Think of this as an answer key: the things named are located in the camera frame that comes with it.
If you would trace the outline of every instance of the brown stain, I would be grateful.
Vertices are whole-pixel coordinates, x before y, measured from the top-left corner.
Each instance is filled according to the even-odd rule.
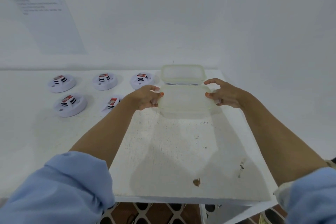
[[[199,186],[201,185],[201,179],[200,179],[200,178],[195,179],[195,180],[193,181],[193,183],[194,183],[195,186],[199,187]]]

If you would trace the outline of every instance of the person's left hand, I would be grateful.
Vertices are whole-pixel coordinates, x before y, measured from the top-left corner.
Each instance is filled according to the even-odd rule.
[[[159,87],[153,85],[142,86],[140,89],[128,94],[125,98],[135,101],[137,104],[137,110],[143,110],[147,107],[157,107],[158,99],[161,98],[164,93],[155,93],[152,90],[159,90]]]

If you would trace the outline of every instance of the hand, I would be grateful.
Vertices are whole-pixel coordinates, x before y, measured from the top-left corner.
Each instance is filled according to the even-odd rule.
[[[131,99],[136,103],[137,110],[143,110],[147,107],[157,107],[158,99],[161,98],[164,93],[155,93],[152,90],[159,90],[159,87],[153,85],[142,86],[140,89],[128,94],[125,98]]]
[[[242,89],[217,78],[209,79],[204,82],[205,85],[210,83],[219,85],[220,89],[216,90],[214,93],[205,93],[207,98],[219,100],[219,104],[217,104],[218,106],[229,105],[234,108],[240,108],[238,99],[243,92]]]

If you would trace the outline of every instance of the forearm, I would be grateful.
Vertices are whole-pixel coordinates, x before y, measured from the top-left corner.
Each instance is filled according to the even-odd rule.
[[[70,149],[105,160],[110,168],[115,158],[137,103],[126,96],[108,115],[86,132]]]
[[[278,185],[327,166],[316,152],[277,120],[253,95],[242,91],[239,102]]]

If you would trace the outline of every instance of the person's right hand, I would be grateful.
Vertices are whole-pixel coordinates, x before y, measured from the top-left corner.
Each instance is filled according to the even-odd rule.
[[[229,105],[234,108],[240,108],[238,99],[243,92],[242,89],[217,78],[209,79],[204,82],[205,85],[210,83],[219,85],[220,89],[216,90],[214,93],[205,93],[207,98],[219,100],[219,103],[217,104],[218,106]]]

